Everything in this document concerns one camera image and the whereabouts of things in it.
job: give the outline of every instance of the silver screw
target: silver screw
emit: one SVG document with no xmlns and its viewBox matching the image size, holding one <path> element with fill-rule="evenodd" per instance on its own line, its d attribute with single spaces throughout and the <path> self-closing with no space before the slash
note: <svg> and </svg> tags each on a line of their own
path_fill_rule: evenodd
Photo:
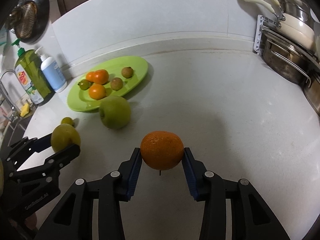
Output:
<svg viewBox="0 0 320 240">
<path fill-rule="evenodd" d="M 77 179 L 77 180 L 76 180 L 76 184 L 77 184 L 77 185 L 82 185 L 82 184 L 84 184 L 84 179 Z"/>
<path fill-rule="evenodd" d="M 245 186 L 249 185 L 249 181 L 247 179 L 241 179 L 240 183 Z"/>
<path fill-rule="evenodd" d="M 113 172 L 111 172 L 111 177 L 118 177 L 119 175 L 120 175 L 120 172 L 119 171 L 113 171 Z"/>
<path fill-rule="evenodd" d="M 206 171 L 204 175 L 208 178 L 212 178 L 214 176 L 214 173 L 212 171 Z"/>
</svg>

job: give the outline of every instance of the metal pot handle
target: metal pot handle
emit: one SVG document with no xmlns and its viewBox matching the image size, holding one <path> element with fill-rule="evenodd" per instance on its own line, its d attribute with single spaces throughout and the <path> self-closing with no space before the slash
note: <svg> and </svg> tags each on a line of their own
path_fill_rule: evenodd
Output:
<svg viewBox="0 0 320 240">
<path fill-rule="evenodd" d="M 309 85 L 308 87 L 310 88 L 311 86 L 311 78 L 308 76 L 308 74 L 306 72 L 304 72 L 298 65 L 296 65 L 295 63 L 293 63 L 291 60 L 288 60 L 286 57 L 282 56 L 281 54 L 271 50 L 271 53 L 273 55 L 275 55 L 276 57 L 278 57 L 279 59 L 282 59 L 284 62 L 288 63 L 289 65 L 293 66 L 296 70 L 298 70 L 302 75 L 304 75 L 308 81 L 309 81 Z"/>
</svg>

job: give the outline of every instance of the blue label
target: blue label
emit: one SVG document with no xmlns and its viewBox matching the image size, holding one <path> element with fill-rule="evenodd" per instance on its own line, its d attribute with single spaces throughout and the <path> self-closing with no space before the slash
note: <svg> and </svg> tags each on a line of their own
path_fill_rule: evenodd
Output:
<svg viewBox="0 0 320 240">
<path fill-rule="evenodd" d="M 52 62 L 42 72 L 54 91 L 57 91 L 66 82 L 66 79 L 56 61 Z"/>
</svg>

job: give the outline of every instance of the stack of cookware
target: stack of cookware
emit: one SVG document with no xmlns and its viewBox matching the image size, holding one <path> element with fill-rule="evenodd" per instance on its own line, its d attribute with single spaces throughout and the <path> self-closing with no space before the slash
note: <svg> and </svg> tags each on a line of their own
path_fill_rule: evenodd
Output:
<svg viewBox="0 0 320 240">
<path fill-rule="evenodd" d="M 320 64 L 315 56 L 316 38 L 310 8 L 301 0 L 271 0 L 279 9 L 276 14 L 264 0 L 244 0 L 266 7 L 277 18 L 274 28 L 261 26 L 264 42 L 263 58 L 278 74 L 303 92 L 320 116 Z"/>
</svg>

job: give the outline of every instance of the bottle label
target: bottle label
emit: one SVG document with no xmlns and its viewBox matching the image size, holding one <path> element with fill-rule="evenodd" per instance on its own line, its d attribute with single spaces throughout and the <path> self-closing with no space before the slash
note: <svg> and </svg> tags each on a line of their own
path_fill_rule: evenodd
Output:
<svg viewBox="0 0 320 240">
<path fill-rule="evenodd" d="M 66 79 L 56 61 L 53 61 L 43 69 L 42 72 L 54 91 L 60 89 L 66 82 Z"/>
<path fill-rule="evenodd" d="M 23 86 L 24 90 L 30 96 L 31 100 L 37 105 L 41 103 L 44 99 L 40 95 L 39 91 L 35 88 L 33 82 L 29 78 L 27 72 L 23 69 L 21 65 L 18 65 L 15 69 L 17 77 Z"/>
</svg>

